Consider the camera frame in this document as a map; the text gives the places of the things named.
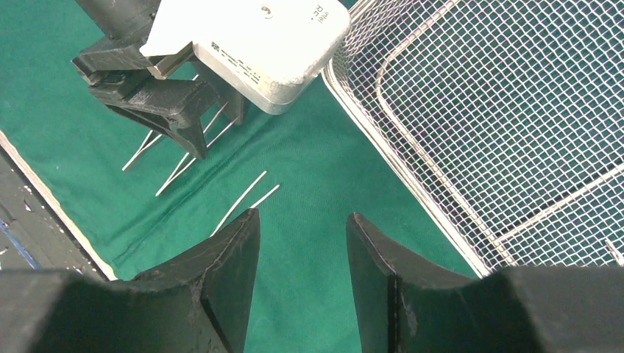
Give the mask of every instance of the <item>wire mesh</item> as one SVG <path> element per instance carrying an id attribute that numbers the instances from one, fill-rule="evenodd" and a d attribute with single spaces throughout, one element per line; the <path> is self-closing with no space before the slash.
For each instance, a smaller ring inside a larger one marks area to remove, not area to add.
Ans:
<path id="1" fill-rule="evenodd" d="M 624 1 L 360 1 L 326 83 L 480 275 L 624 265 Z"/>

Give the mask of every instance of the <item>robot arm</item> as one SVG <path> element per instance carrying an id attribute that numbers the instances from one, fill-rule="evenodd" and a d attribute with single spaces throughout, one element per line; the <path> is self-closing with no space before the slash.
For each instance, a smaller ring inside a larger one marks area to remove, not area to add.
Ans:
<path id="1" fill-rule="evenodd" d="M 72 60 L 109 110 L 207 157 L 199 117 L 284 113 L 350 27 L 337 0 L 77 0 L 104 37 Z M 167 79 L 191 62 L 199 80 Z"/>

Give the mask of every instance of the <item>table surface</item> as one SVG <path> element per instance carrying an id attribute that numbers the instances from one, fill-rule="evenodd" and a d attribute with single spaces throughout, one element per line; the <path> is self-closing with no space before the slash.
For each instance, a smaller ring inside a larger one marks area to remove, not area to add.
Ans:
<path id="1" fill-rule="evenodd" d="M 360 351 L 344 231 L 352 212 L 429 260 L 473 275 L 320 78 L 284 115 L 252 108 L 157 198 L 183 151 L 165 140 L 121 172 L 147 131 L 109 113 L 70 64 L 101 37 L 97 27 L 70 0 L 3 5 L 0 129 L 118 278 L 205 239 L 265 170 L 230 217 L 281 185 L 259 207 L 248 352 Z M 226 123 L 218 119 L 207 139 Z"/>

